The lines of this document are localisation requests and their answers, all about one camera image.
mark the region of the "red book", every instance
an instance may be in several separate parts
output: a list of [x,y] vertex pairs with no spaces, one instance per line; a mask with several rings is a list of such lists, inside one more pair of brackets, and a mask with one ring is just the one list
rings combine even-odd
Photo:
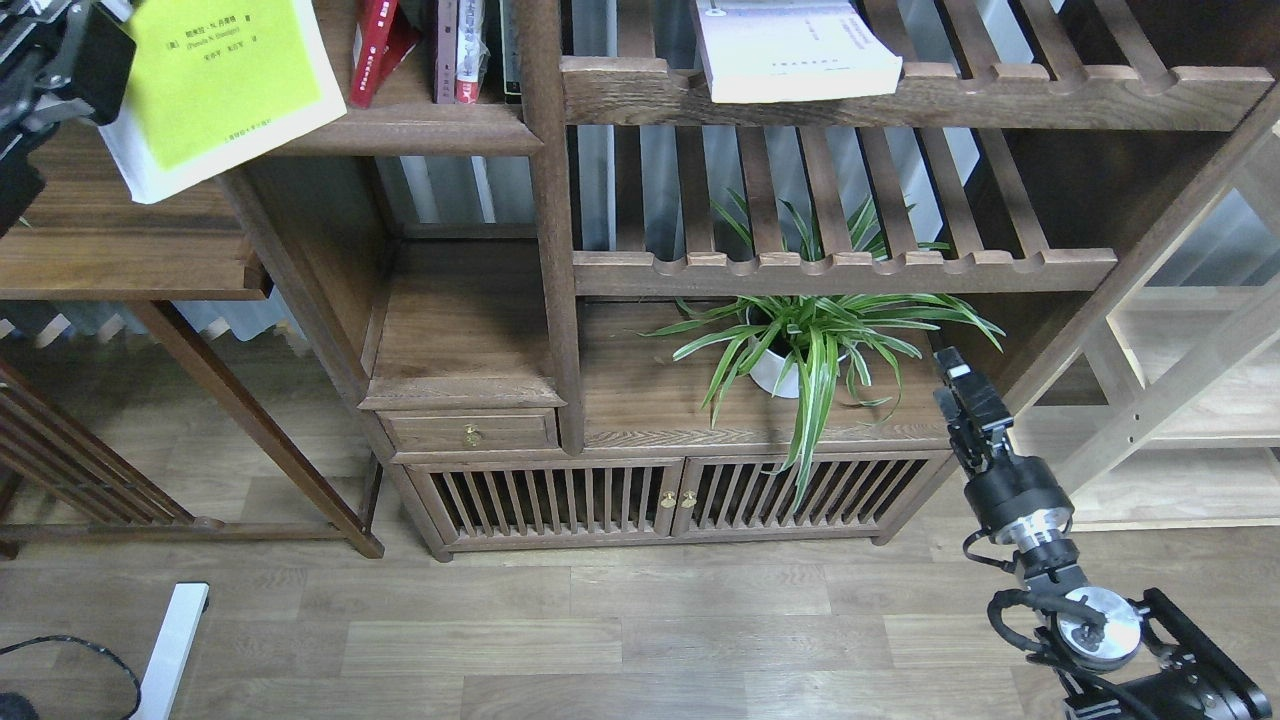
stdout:
[[421,38],[398,5],[399,0],[365,0],[351,73],[349,100],[357,108],[369,108],[378,87]]

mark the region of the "book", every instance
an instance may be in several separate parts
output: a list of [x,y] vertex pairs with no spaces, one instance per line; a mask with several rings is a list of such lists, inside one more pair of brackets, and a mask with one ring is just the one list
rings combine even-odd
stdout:
[[347,113],[311,0],[141,3],[120,117],[100,128],[156,202]]
[[365,0],[356,24],[355,68],[347,99],[357,108],[369,108],[381,82],[381,65],[387,38],[392,32],[398,0]]
[[365,13],[356,27],[351,104],[369,108],[378,88],[421,38],[422,35],[408,22],[397,0],[366,0]]
[[435,37],[428,59],[430,74],[435,78],[435,102],[457,102],[453,83],[458,61],[458,0],[424,0],[422,27]]
[[453,96],[458,102],[480,100],[480,81],[488,49],[484,45],[484,0],[458,0],[458,58]]
[[507,102],[520,102],[520,45],[516,42],[516,0],[499,0],[502,90]]
[[902,58],[845,0],[692,0],[713,102],[890,95]]

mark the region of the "white book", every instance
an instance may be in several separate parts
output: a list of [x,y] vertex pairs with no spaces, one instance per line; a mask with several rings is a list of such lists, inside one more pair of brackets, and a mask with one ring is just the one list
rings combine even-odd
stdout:
[[902,58],[845,0],[694,0],[713,102],[891,95]]

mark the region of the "robotic arm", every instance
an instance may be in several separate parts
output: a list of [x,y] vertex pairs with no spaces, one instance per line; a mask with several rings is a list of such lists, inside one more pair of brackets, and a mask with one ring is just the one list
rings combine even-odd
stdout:
[[31,151],[63,120],[115,120],[134,53],[118,20],[131,10],[125,0],[0,0],[0,236],[45,188]]
[[[1271,703],[1194,623],[1158,589],[1142,601],[1089,584],[1079,551],[1068,539],[1074,507],[1039,457],[1012,451],[1014,424],[991,382],[955,348],[934,354],[945,387],[934,392],[951,448],[969,482],[964,495],[979,529],[965,539],[965,557],[1018,578],[1021,589],[1000,591],[987,606],[992,628],[1027,660],[1052,667],[1068,692],[1069,720],[1262,720]],[[974,542],[1012,544],[1011,560],[970,552]],[[1036,638],[1012,630],[1004,611],[1032,609]],[[1164,641],[1156,625],[1172,641]],[[1100,675],[1125,666],[1139,650],[1156,656],[1153,675],[1111,683]]]

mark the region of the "book spine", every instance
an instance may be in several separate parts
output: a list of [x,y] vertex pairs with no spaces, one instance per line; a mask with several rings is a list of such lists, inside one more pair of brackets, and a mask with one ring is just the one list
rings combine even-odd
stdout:
[[387,49],[398,0],[366,0],[365,14],[356,28],[356,64],[351,73],[351,104],[369,108],[381,81],[380,67]]
[[520,101],[520,46],[516,44],[516,0],[499,0],[502,86],[508,102]]
[[480,100],[480,63],[484,54],[484,0],[458,1],[458,72],[453,96],[458,102]]
[[435,101],[436,104],[457,102],[453,96],[453,79],[457,76],[458,60],[458,0],[426,0],[435,3]]

